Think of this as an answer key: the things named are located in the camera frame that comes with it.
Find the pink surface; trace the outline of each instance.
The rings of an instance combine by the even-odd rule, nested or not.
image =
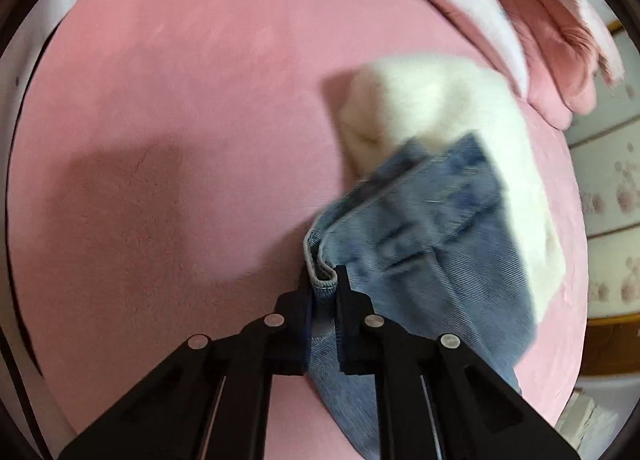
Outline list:
[[[332,126],[351,72],[415,51],[486,64],[425,0],[79,1],[8,193],[20,307],[77,430],[191,334],[237,332],[295,287],[312,216],[351,183]],[[562,134],[524,114],[568,276],[518,376],[553,421],[580,361],[584,228]],[[273,397],[267,458],[358,457],[305,379]]]
[[[525,49],[529,103],[551,126],[566,130],[572,112],[588,114],[596,106],[598,49],[593,36],[560,0],[500,2]],[[550,90],[553,84],[558,92]]]

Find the metal screw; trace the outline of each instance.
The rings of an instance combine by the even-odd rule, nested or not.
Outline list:
[[[369,314],[364,318],[364,324],[371,328],[380,328],[385,324],[385,318],[378,314]]]
[[[455,334],[444,334],[444,336],[440,338],[440,342],[442,346],[450,348],[451,350],[455,350],[460,346],[460,338]]]
[[[192,350],[201,350],[209,344],[209,338],[203,334],[192,335],[187,344]]]
[[[273,313],[264,318],[264,324],[271,327],[284,325],[284,316],[282,314]]]

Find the blue denim cloth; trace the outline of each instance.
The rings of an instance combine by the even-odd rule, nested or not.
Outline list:
[[[335,422],[367,460],[380,457],[372,376],[345,376],[335,349],[336,265],[376,313],[411,333],[454,333],[513,388],[535,334],[500,183],[469,134],[443,155],[418,141],[331,204],[304,240],[316,295],[310,377]]]

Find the tiled wall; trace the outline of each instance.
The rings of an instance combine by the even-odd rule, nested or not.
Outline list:
[[[589,238],[589,317],[640,312],[640,56],[616,36],[625,82],[566,133]]]

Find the white fluffy fabric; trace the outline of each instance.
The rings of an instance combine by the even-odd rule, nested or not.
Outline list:
[[[508,227],[542,320],[564,277],[564,254],[526,124],[502,75],[455,56],[385,58],[359,69],[339,124],[361,176],[411,137],[438,153],[474,132],[502,181]]]

